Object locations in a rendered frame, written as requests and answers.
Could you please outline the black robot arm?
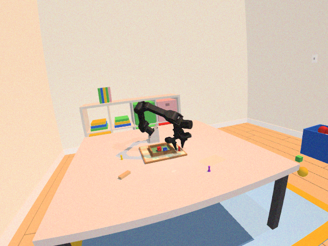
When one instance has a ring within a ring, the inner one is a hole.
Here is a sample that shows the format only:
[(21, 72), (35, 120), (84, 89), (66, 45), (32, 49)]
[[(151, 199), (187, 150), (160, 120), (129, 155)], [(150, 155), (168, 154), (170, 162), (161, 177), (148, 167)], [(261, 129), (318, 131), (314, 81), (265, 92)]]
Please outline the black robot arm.
[[(138, 120), (139, 120), (139, 124), (138, 124), (138, 128), (139, 130), (144, 133), (148, 133), (149, 136), (152, 135), (152, 133), (154, 132), (154, 128), (152, 129), (151, 127), (149, 127), (149, 123), (148, 121), (145, 120), (145, 115), (144, 112), (145, 111), (150, 111), (152, 113), (155, 113), (159, 116), (162, 116), (165, 118), (166, 121), (168, 121), (169, 123), (173, 124), (173, 128), (174, 129), (192, 129), (193, 128), (193, 121), (191, 120), (184, 120), (183, 116), (176, 112), (176, 111), (172, 111), (172, 110), (165, 110), (162, 109), (160, 107), (157, 107), (153, 104), (151, 104), (150, 102), (145, 102), (145, 101), (141, 101), (138, 102), (137, 105), (134, 108), (134, 112), (138, 115)], [(179, 119), (178, 119), (179, 117)], [(187, 132), (185, 133), (184, 130), (182, 130), (182, 132), (177, 132), (177, 139), (180, 139), (181, 142), (187, 141), (188, 138), (190, 138), (190, 133)]]

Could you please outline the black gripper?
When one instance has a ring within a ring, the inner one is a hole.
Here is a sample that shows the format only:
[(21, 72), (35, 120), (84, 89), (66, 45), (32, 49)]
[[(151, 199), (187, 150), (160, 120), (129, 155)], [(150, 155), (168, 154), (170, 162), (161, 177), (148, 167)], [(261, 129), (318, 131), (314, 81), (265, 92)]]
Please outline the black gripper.
[[(171, 137), (166, 137), (165, 138), (165, 142), (166, 143), (168, 143), (168, 144), (171, 144), (172, 143), (172, 145), (174, 146), (174, 148), (175, 148), (175, 150), (177, 151), (177, 146), (176, 146), (176, 139), (177, 139), (177, 132), (179, 131), (179, 132), (182, 132), (182, 128), (180, 128), (180, 129), (173, 129), (173, 131), (174, 131), (174, 137), (173, 138), (171, 138)], [(190, 133), (190, 138), (192, 138), (192, 134)], [(184, 147), (184, 144), (185, 144), (185, 142), (186, 141), (184, 141), (184, 142), (181, 142), (181, 147), (182, 147), (182, 149), (183, 149), (183, 147)]]

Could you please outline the tan rectangular block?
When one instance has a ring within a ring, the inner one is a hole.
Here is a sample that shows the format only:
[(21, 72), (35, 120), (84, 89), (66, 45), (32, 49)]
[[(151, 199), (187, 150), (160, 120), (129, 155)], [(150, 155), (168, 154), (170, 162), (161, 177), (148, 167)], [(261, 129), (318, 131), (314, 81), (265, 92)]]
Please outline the tan rectangular block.
[(123, 172), (121, 175), (118, 176), (118, 179), (123, 179), (125, 177), (127, 177), (129, 174), (131, 174), (131, 171), (126, 171), (126, 172)]

